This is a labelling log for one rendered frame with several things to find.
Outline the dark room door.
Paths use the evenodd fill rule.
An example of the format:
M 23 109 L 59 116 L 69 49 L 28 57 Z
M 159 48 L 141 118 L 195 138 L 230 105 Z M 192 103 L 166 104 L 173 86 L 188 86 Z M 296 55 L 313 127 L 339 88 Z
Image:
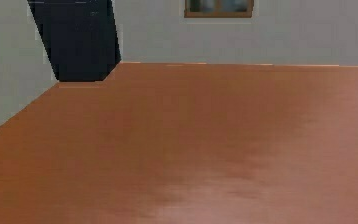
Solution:
M 102 81 L 121 61 L 112 0 L 27 2 L 58 81 Z

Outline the brown framed window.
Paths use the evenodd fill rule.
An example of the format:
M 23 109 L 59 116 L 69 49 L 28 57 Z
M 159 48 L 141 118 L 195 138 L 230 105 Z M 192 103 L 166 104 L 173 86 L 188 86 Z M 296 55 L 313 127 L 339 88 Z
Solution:
M 185 0 L 185 18 L 251 18 L 254 0 Z

